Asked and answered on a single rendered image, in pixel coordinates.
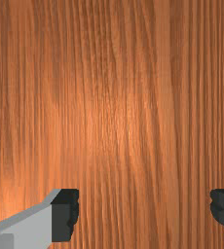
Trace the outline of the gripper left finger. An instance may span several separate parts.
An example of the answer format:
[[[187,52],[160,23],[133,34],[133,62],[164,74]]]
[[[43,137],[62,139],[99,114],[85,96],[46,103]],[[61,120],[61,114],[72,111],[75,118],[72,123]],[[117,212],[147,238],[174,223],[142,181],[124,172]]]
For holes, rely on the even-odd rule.
[[[48,249],[68,242],[79,216],[79,191],[54,189],[45,199],[0,222],[0,249]]]

